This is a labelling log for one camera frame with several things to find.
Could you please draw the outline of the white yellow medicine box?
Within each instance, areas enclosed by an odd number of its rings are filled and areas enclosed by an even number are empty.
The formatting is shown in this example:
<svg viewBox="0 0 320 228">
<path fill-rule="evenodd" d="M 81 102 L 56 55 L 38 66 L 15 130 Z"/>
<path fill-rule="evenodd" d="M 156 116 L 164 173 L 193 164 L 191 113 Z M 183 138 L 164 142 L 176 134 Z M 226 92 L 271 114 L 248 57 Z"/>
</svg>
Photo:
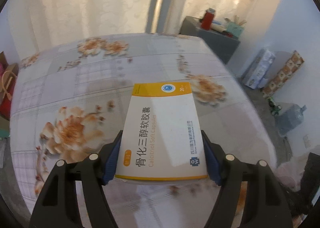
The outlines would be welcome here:
<svg viewBox="0 0 320 228">
<path fill-rule="evenodd" d="M 189 82 L 134 85 L 115 176 L 160 182 L 208 176 Z"/>
</svg>

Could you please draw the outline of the large water jug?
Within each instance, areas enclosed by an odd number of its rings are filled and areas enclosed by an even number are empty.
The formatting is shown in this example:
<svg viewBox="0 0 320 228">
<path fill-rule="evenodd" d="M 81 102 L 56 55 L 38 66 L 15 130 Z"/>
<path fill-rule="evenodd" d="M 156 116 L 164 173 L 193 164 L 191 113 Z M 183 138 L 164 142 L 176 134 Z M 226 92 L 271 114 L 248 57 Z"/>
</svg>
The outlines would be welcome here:
<svg viewBox="0 0 320 228">
<path fill-rule="evenodd" d="M 304 121 L 306 105 L 290 104 L 289 107 L 275 117 L 275 125 L 280 136 L 285 136 L 289 131 L 298 127 Z"/>
</svg>

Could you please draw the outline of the green glass bottle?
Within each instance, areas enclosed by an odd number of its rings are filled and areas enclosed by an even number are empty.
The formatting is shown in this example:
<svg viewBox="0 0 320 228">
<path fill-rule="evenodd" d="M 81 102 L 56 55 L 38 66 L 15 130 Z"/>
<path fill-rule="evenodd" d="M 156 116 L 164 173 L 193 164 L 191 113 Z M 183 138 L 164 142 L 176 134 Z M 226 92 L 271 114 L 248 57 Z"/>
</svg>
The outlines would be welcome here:
<svg viewBox="0 0 320 228">
<path fill-rule="evenodd" d="M 279 115 L 279 112 L 281 111 L 282 107 L 278 105 L 272 97 L 268 97 L 268 106 L 270 108 L 270 113 L 272 116 Z"/>
</svg>

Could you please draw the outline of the floral tablecloth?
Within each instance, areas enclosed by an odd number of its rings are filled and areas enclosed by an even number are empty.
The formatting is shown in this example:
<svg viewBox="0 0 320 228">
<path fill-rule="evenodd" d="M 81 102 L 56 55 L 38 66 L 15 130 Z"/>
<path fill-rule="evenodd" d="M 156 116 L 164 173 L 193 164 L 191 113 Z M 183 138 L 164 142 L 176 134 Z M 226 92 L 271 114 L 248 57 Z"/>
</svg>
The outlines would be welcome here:
<svg viewBox="0 0 320 228">
<path fill-rule="evenodd" d="M 14 171 L 33 212 L 58 160 L 98 153 L 123 129 L 136 83 L 190 82 L 200 127 L 240 161 L 277 163 L 274 145 L 243 88 L 200 38 L 93 37 L 23 61 L 11 106 Z"/>
</svg>

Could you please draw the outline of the red gift bag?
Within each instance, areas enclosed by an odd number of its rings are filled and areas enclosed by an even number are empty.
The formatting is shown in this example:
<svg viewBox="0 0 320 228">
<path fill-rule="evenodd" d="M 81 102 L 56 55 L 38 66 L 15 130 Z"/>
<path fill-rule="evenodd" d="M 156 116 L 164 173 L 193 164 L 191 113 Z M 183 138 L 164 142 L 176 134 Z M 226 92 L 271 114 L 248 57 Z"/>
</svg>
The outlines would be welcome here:
<svg viewBox="0 0 320 228">
<path fill-rule="evenodd" d="M 9 65 L 1 75 L 1 116 L 10 119 L 11 103 L 18 75 L 18 64 Z"/>
</svg>

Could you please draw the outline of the patterned wrapping paper roll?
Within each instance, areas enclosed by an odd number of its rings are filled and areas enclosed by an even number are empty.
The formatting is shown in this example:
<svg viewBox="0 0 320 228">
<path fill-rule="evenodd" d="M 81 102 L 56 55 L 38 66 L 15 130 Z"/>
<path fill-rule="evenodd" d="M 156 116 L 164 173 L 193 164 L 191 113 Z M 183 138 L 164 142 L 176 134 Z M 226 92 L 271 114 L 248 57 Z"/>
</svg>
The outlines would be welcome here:
<svg viewBox="0 0 320 228">
<path fill-rule="evenodd" d="M 292 56 L 286 61 L 285 65 L 262 88 L 261 93 L 263 97 L 267 99 L 273 96 L 289 79 L 293 77 L 293 75 L 301 68 L 303 63 L 304 59 L 295 50 Z"/>
</svg>

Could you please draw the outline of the cardboard box pink contents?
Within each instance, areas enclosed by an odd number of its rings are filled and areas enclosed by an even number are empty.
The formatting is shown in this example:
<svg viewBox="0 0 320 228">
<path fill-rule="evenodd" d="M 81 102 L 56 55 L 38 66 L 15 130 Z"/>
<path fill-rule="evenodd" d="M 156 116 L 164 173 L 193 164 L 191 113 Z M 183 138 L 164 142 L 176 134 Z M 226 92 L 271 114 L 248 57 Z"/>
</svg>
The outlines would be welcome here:
<svg viewBox="0 0 320 228">
<path fill-rule="evenodd" d="M 4 55 L 4 52 L 0 53 L 0 76 L 3 75 L 3 73 L 5 72 L 5 70 L 8 67 L 8 62 L 6 60 L 6 57 Z"/>
</svg>

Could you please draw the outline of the grey cabinet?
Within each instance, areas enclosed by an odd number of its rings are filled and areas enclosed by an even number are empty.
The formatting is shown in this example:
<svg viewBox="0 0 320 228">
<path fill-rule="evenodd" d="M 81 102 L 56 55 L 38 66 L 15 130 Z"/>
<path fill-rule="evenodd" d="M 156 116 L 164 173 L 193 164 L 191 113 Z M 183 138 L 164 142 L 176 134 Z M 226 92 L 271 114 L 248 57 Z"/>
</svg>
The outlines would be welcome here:
<svg viewBox="0 0 320 228">
<path fill-rule="evenodd" d="M 229 37 L 223 33 L 214 30 L 204 30 L 200 27 L 199 19 L 186 16 L 182 22 L 180 34 L 196 36 L 210 47 L 210 49 L 227 64 L 234 52 L 240 45 L 240 41 L 236 37 Z"/>
</svg>

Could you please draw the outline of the teal utensil basket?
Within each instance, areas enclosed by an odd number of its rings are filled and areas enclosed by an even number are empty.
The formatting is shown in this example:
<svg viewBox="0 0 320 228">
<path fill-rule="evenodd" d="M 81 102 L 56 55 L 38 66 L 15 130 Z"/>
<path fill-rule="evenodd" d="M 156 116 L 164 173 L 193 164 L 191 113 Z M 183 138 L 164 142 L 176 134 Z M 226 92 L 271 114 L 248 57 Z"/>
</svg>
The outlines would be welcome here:
<svg viewBox="0 0 320 228">
<path fill-rule="evenodd" d="M 239 38 L 245 29 L 246 20 L 240 20 L 238 15 L 234 15 L 232 19 L 225 17 L 225 31 L 232 36 Z"/>
</svg>

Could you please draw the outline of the red thermos bottle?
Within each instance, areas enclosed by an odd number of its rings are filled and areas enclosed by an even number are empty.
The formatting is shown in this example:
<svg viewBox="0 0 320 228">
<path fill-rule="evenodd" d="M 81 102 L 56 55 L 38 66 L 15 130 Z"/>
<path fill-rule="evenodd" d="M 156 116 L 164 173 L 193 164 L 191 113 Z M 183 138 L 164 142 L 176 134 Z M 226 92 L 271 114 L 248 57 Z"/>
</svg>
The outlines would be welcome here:
<svg viewBox="0 0 320 228">
<path fill-rule="evenodd" d="M 203 16 L 203 19 L 201 22 L 201 28 L 204 30 L 210 30 L 214 17 L 215 17 L 215 9 L 208 8 L 206 10 L 205 15 Z"/>
</svg>

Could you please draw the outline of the left cream curtain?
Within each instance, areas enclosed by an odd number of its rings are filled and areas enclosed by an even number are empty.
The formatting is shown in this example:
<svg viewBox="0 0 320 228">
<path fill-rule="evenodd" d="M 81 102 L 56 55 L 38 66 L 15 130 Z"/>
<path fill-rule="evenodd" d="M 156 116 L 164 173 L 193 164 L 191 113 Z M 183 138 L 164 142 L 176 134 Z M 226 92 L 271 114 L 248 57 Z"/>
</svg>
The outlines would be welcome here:
<svg viewBox="0 0 320 228">
<path fill-rule="evenodd" d="M 150 32 L 157 0 L 9 0 L 17 54 L 34 53 L 93 36 Z"/>
</svg>

